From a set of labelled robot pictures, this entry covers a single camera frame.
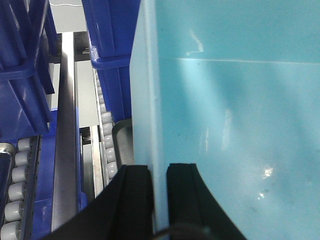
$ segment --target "dark gray tray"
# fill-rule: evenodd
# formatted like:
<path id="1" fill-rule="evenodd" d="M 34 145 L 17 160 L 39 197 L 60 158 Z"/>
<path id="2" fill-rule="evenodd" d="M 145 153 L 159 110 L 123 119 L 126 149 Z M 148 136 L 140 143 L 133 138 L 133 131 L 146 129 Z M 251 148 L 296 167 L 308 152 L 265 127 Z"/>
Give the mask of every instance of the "dark gray tray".
<path id="1" fill-rule="evenodd" d="M 112 129 L 112 137 L 118 169 L 122 165 L 135 164 L 132 120 L 126 119 L 117 122 Z"/>

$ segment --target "teal plastic container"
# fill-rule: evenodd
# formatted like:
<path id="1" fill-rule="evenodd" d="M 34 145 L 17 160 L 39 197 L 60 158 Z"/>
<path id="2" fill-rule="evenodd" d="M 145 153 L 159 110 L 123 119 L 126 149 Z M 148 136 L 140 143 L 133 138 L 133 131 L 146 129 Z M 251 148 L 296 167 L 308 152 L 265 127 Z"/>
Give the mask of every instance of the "teal plastic container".
<path id="1" fill-rule="evenodd" d="M 320 1 L 143 0 L 130 62 L 134 160 L 196 163 L 249 240 L 320 236 Z"/>

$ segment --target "metal rail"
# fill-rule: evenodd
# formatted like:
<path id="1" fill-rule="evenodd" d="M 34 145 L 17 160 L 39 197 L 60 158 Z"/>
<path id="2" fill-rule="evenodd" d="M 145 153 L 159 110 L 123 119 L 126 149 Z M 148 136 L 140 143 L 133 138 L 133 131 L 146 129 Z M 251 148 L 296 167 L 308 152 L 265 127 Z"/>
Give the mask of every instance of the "metal rail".
<path id="1" fill-rule="evenodd" d="M 41 137 L 32 138 L 31 155 L 29 160 L 29 173 L 26 180 L 26 192 L 24 196 L 24 211 L 21 219 L 21 240 L 30 240 L 33 229 L 34 203 L 36 197 L 36 185 L 38 175 L 38 161 L 40 154 Z"/>
<path id="2" fill-rule="evenodd" d="M 88 61 L 90 60 L 89 54 L 89 41 L 88 33 L 86 31 L 75 31 L 74 36 L 74 61 Z M 60 64 L 61 63 L 61 53 L 62 53 L 62 33 L 58 33 L 57 41 L 57 55 L 49 56 L 49 63 Z"/>
<path id="3" fill-rule="evenodd" d="M 78 212 L 79 124 L 74 33 L 62 33 L 54 163 L 52 231 Z"/>
<path id="4" fill-rule="evenodd" d="M 90 127 L 90 139 L 91 139 L 94 197 L 97 197 L 104 189 L 104 180 L 103 180 L 101 157 L 100 157 L 99 132 L 98 132 L 97 125 Z"/>

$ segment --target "stainless steel rail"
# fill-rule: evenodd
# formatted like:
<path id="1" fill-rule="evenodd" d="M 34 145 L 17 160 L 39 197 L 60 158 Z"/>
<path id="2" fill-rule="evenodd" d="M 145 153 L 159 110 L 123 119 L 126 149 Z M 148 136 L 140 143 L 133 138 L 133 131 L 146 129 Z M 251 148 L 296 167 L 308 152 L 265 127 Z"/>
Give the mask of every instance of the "stainless steel rail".
<path id="1" fill-rule="evenodd" d="M 98 132 L 97 125 L 90 127 L 90 139 L 91 139 L 94 196 L 97 197 L 104 189 L 104 180 L 103 180 L 101 156 L 100 156 L 99 132 Z"/>
<path id="2" fill-rule="evenodd" d="M 54 163 L 52 231 L 78 212 L 79 120 L 74 33 L 62 33 Z"/>

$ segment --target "white wire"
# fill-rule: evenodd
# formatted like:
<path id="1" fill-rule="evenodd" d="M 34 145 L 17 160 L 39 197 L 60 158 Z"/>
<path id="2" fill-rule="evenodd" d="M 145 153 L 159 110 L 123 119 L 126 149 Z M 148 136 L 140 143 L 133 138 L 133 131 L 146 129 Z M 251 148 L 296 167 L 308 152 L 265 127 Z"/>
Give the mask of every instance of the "white wire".
<path id="1" fill-rule="evenodd" d="M 70 3 L 53 4 L 50 2 L 50 5 L 54 6 L 54 7 L 60 7 L 60 6 L 82 7 L 82 5 L 74 5 L 74 4 L 70 4 Z"/>

